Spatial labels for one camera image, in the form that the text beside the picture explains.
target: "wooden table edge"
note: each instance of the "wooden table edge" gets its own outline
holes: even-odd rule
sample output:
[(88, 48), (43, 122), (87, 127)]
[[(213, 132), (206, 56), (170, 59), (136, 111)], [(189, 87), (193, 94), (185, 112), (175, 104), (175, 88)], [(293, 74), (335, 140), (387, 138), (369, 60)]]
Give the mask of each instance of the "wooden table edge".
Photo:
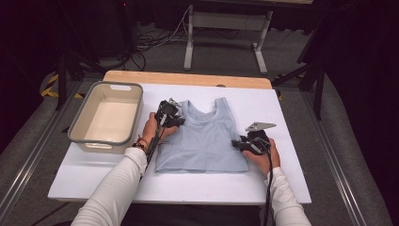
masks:
[(215, 87), (223, 85), (228, 88), (272, 89), (270, 81), (266, 78), (189, 73), (109, 71), (105, 74), (104, 81), (204, 87)]

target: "white long-sleeve shirt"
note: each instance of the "white long-sleeve shirt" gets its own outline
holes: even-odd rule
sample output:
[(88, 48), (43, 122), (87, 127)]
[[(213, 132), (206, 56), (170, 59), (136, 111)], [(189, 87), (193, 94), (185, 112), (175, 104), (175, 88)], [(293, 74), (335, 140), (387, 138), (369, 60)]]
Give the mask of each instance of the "white long-sleeve shirt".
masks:
[[(120, 225), (146, 167), (144, 152), (128, 148), (125, 157), (103, 178), (79, 210), (72, 225)], [(281, 168), (274, 168), (273, 174), (271, 198), (277, 225), (311, 225)]]

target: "dark floor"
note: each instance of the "dark floor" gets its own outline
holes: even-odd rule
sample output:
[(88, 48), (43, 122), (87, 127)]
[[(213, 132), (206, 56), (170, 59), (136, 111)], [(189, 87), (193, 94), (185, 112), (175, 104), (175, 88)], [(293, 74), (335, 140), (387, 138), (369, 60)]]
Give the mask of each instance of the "dark floor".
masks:
[[(148, 26), (141, 29), (145, 31), (153, 28)], [(218, 32), (224, 36), (235, 35), (232, 31)], [(250, 50), (249, 39), (255, 40), (256, 37), (255, 33), (240, 32), (233, 40), (227, 40), (215, 31), (201, 31), (195, 37), (190, 72), (183, 70), (185, 42), (180, 40), (144, 52), (145, 71), (264, 77), (259, 73), (255, 56)], [(300, 67), (296, 60), (308, 38), (301, 31), (280, 32), (272, 29), (263, 46), (263, 56), (269, 71), (265, 77), (273, 80), (277, 74), (288, 73)], [(142, 56), (134, 55), (133, 60), (140, 66), (144, 63)], [(137, 71), (137, 66), (129, 60), (124, 68), (117, 68), (122, 69)], [(87, 92), (97, 80), (101, 80), (101, 77), (95, 74), (88, 76), (83, 83), (78, 84), (78, 92)], [(274, 89), (281, 90), (282, 112), (311, 193), (312, 203), (304, 205), (304, 208), (312, 225), (391, 225), (385, 203), (367, 169), (334, 86), (326, 79), (322, 121), (316, 121), (309, 109), (309, 98), (313, 93), (291, 88), (297, 82), (295, 78)], [(0, 220), (3, 225), (55, 225), (72, 220), (83, 205), (47, 198), (56, 170), (70, 145), (63, 130), (70, 126), (83, 99), (72, 98), (62, 112), (55, 112), (56, 101), (54, 97), (44, 97), (38, 110), (0, 155), (0, 197), (13, 196), (16, 201), (13, 208), (8, 208), (9, 212), (3, 213)], [(55, 114), (59, 121), (54, 128), (46, 128)], [(26, 185), (22, 185), (22, 192), (8, 193), (19, 169), (29, 159), (32, 150), (38, 148), (37, 144), (42, 141), (40, 137), (49, 129), (52, 129), (52, 133), (44, 144), (41, 143), (43, 152), (37, 156), (37, 165), (32, 164), (30, 167), (33, 173), (26, 174), (28, 180)], [(342, 178), (346, 179), (352, 194), (341, 189)]]

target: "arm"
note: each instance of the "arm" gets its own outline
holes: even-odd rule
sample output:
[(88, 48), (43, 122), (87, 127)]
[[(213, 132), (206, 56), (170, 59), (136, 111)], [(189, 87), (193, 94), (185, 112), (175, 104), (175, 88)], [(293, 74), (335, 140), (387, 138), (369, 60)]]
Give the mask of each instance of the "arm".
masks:
[[(136, 194), (140, 176), (147, 167), (145, 151), (148, 142), (155, 136), (158, 126), (151, 113), (143, 130), (143, 138), (138, 142), (145, 148), (126, 149), (124, 158), (97, 186), (90, 199), (79, 210), (72, 225), (120, 225), (133, 197)], [(173, 134), (177, 127), (164, 129), (162, 137)]]
[[(306, 217), (302, 206), (297, 202), (293, 190), (280, 167), (279, 152), (272, 138), (270, 152), (273, 165), (273, 181), (270, 188), (271, 203), (274, 210), (274, 218), (277, 225), (311, 225)], [(254, 162), (259, 171), (269, 178), (269, 159), (266, 154), (255, 155), (250, 151), (243, 151), (244, 156)]]
[(270, 192), (277, 225), (311, 225), (280, 167), (273, 168)]

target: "light blue tank top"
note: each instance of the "light blue tank top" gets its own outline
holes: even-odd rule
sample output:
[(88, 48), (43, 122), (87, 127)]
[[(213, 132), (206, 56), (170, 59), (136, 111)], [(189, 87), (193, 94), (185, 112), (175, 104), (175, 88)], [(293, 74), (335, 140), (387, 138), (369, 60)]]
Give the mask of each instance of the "light blue tank top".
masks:
[(238, 140), (226, 98), (215, 100), (209, 113), (197, 110), (190, 101), (180, 103), (185, 119), (179, 130), (158, 145), (157, 172), (241, 172), (247, 160), (231, 145)]

